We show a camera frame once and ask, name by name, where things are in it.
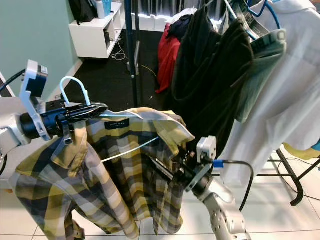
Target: teal wall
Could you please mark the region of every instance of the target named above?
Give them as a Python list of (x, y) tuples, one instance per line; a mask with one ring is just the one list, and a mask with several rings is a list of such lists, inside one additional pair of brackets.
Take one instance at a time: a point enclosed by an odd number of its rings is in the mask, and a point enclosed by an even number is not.
[[(77, 62), (68, 24), (68, 0), (0, 0), (0, 71), (5, 79), (25, 69), (28, 59), (48, 68), (46, 99)], [(11, 83), (16, 94), (20, 81)]]

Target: black cable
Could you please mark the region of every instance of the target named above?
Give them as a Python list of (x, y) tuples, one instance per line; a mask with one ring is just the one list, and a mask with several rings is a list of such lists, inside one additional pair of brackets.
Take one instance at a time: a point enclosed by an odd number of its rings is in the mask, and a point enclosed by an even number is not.
[(2, 165), (2, 168), (0, 170), (0, 177), (1, 177), (2, 173), (4, 172), (6, 165), (7, 165), (7, 155), (3, 159), (3, 165)]
[[(298, 159), (298, 158), (290, 157), (290, 158), (287, 158), (287, 160), (288, 160), (288, 159), (298, 160), (298, 161), (300, 161), (300, 162), (302, 162), (302, 163), (305, 163), (305, 164), (308, 164), (308, 165), (311, 165), (311, 166), (312, 166), (312, 164), (310, 164), (310, 163), (308, 163), (308, 162), (305, 162), (305, 161), (302, 161), (301, 159)], [(280, 162), (279, 165), (278, 165), (278, 167), (277, 167), (277, 172), (278, 172), (278, 174), (280, 174), (279, 167), (280, 167), (281, 164), (283, 164), (283, 162)], [(280, 176), (280, 177), (285, 181), (285, 183), (291, 188), (292, 191), (294, 191), (296, 194), (298, 193), (296, 190), (294, 190), (294, 189), (292, 188), (292, 186), (285, 180), (285, 178), (284, 178), (283, 176)], [(303, 196), (305, 196), (305, 197), (307, 197), (307, 198), (311, 198), (311, 199), (320, 201), (320, 199), (315, 198), (315, 197), (313, 197), (313, 196), (308, 196), (308, 195), (305, 195), (305, 194), (303, 194)]]
[(254, 169), (252, 168), (252, 166), (245, 162), (245, 161), (234, 161), (234, 160), (223, 160), (223, 163), (224, 164), (239, 164), (239, 165), (246, 165), (247, 167), (249, 167), (250, 169), (250, 180), (249, 180), (249, 184), (248, 184), (248, 187), (246, 189), (246, 192), (245, 192), (245, 195), (244, 195), (244, 198), (242, 200), (242, 203), (241, 203), (241, 206), (239, 208), (240, 212), (242, 211), (242, 209), (244, 209), (245, 207), (245, 204), (247, 202), (247, 198), (249, 196), (249, 193), (250, 193), (250, 190), (251, 190), (251, 185), (252, 185), (252, 182), (254, 181)]
[(22, 74), (25, 73), (25, 69), (21, 70), (20, 72), (18, 72), (17, 74), (15, 74), (14, 76), (10, 77), (8, 79), (8, 81), (6, 81), (4, 84), (2, 84), (0, 86), (0, 93), (3, 89), (5, 89), (10, 83), (12, 83), (14, 80), (16, 80), (18, 77), (20, 77)]

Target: black bag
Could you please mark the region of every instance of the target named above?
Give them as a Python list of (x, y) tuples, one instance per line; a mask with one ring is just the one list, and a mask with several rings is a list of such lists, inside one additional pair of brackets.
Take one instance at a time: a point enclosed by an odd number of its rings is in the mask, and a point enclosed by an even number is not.
[(91, 0), (69, 0), (69, 4), (78, 25), (80, 22), (91, 22), (98, 17), (97, 9)]

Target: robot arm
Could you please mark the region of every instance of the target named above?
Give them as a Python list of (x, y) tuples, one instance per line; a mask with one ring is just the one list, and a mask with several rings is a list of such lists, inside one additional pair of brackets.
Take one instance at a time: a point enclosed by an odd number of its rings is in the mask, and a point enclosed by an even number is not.
[[(64, 137), (66, 144), (70, 144), (70, 131), (73, 131), (74, 123), (97, 117), (107, 110), (108, 107), (102, 103), (72, 107), (66, 107), (63, 100), (43, 103), (41, 95), (47, 76), (46, 67), (28, 61), (19, 96), (27, 113), (0, 116), (0, 163), (12, 149), (27, 145), (32, 139), (41, 137), (48, 141), (58, 135)], [(204, 203), (218, 240), (250, 240), (244, 217), (236, 207), (232, 192), (209, 173), (212, 167), (222, 165), (221, 161), (214, 160), (215, 157), (216, 138), (209, 136), (199, 141), (196, 154), (188, 154), (180, 149), (180, 162), (174, 173), (157, 159), (152, 159), (152, 162), (164, 179), (183, 184), (186, 192), (192, 191)]]

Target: blue connector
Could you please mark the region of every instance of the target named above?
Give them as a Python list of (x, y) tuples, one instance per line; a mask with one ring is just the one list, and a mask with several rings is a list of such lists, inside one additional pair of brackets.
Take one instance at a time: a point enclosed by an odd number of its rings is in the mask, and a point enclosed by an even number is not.
[(223, 169), (224, 168), (224, 161), (215, 159), (213, 160), (213, 168)]

